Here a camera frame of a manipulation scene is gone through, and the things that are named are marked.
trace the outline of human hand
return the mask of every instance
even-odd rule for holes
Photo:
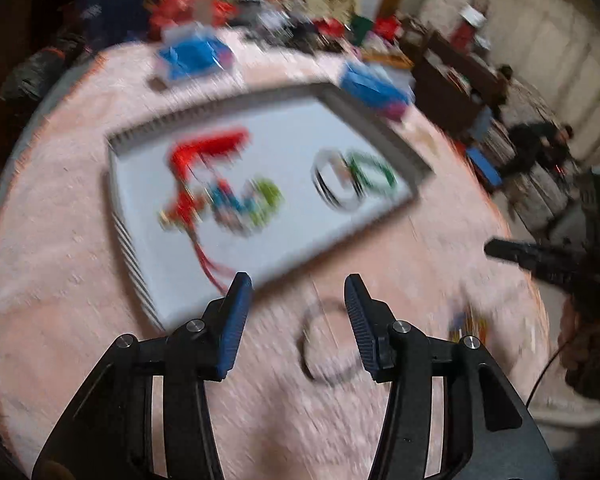
[[[582,325],[580,315],[573,306],[573,301],[568,298],[562,307],[560,320],[560,336],[558,345],[567,344],[560,354],[560,362],[567,370],[577,370],[580,365],[585,364],[591,357],[592,338],[600,339],[600,320],[594,323]],[[600,365],[600,354],[596,356]]]

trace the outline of dark jacket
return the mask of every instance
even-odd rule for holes
[[[570,151],[566,144],[556,140],[559,128],[551,122],[516,124],[508,131],[508,138],[513,142],[518,153],[523,152],[537,161],[542,168],[561,166],[570,157]],[[550,146],[542,144],[545,137]]]

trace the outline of red item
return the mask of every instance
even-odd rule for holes
[[[451,139],[451,142],[460,156],[466,155],[466,145],[463,142],[456,139]]]
[[[399,123],[402,120],[404,112],[407,111],[407,104],[404,101],[393,101],[379,111],[381,115],[386,117],[389,121]]]
[[[192,142],[181,142],[171,154],[171,171],[178,181],[186,182],[189,164],[194,159],[204,162],[207,158],[228,158],[241,150],[248,140],[249,131],[236,128]]]
[[[227,288],[214,276],[214,273],[233,277],[235,271],[213,263],[202,250],[195,232],[195,215],[206,205],[206,199],[196,197],[187,187],[187,173],[189,164],[196,161],[205,162],[208,158],[228,158],[237,153],[249,140],[249,131],[246,128],[235,128],[219,132],[213,136],[201,137],[192,142],[180,142],[171,154],[171,171],[175,176],[177,185],[177,197],[170,208],[165,211],[166,218],[171,222],[182,224],[191,240],[195,250],[195,256],[200,263],[202,271],[209,281],[221,294],[226,294]],[[222,190],[231,190],[229,183],[221,179],[218,182]]]
[[[402,24],[395,16],[378,18],[373,25],[373,32],[389,43],[393,43],[398,31],[401,29]]]
[[[193,9],[197,0],[163,0],[155,7],[149,18],[149,39],[160,41],[162,31],[167,27],[176,27],[193,21]],[[232,4],[213,0],[211,25],[223,27],[236,12]]]
[[[475,27],[466,20],[462,20],[462,23],[460,23],[458,28],[456,28],[455,32],[451,35],[449,43],[451,43],[456,50],[466,52],[474,37]]]
[[[335,18],[316,20],[313,24],[317,27],[318,32],[327,38],[342,38],[344,36],[344,25]]]
[[[193,229],[195,213],[202,210],[205,205],[206,202],[203,198],[193,196],[189,189],[181,184],[176,202],[164,214],[169,221],[180,222],[186,228]]]

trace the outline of round table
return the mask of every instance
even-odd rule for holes
[[[0,434],[28,474],[113,339],[126,332],[139,339],[159,335],[138,307],[114,234],[106,136],[248,88],[337,81],[343,68],[339,56],[263,53],[236,32],[221,35],[236,55],[232,74],[161,94],[148,84],[152,47],[106,51],[2,178]],[[430,336],[446,338],[454,314],[470,303],[490,320],[487,346],[523,397],[547,360],[548,322],[537,290],[525,273],[487,260],[482,251],[489,237],[508,235],[506,222],[443,134],[415,108],[395,127],[435,173],[419,201],[258,294],[234,370],[208,385],[228,479],[368,475],[387,388],[368,374],[333,388],[317,386],[303,375],[296,347],[316,295],[341,300],[351,272],[360,273],[371,296],[388,303],[398,319]],[[439,468],[441,399],[435,383],[429,474]],[[159,416],[154,431],[161,431]]]

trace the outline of blue toy piece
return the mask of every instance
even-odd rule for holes
[[[229,202],[229,206],[235,209],[238,213],[244,212],[244,206],[240,203],[240,201],[237,198],[235,198],[235,195],[233,193],[228,194],[226,196],[226,199]]]
[[[158,55],[169,65],[169,80],[179,81],[224,70],[233,54],[218,38],[195,36],[160,49]]]
[[[229,205],[225,194],[218,186],[213,186],[209,190],[209,195],[211,195],[211,205],[213,206],[213,209],[218,209],[223,205]]]
[[[363,64],[348,63],[340,87],[369,108],[394,120],[399,120],[406,107],[415,101],[410,87],[397,88],[388,76]]]
[[[502,177],[499,176],[497,170],[488,160],[486,160],[486,157],[482,155],[480,150],[477,148],[469,148],[466,150],[466,156],[468,157],[468,160],[471,161],[474,168],[480,173],[478,176],[481,176],[489,187],[496,188],[502,186]]]

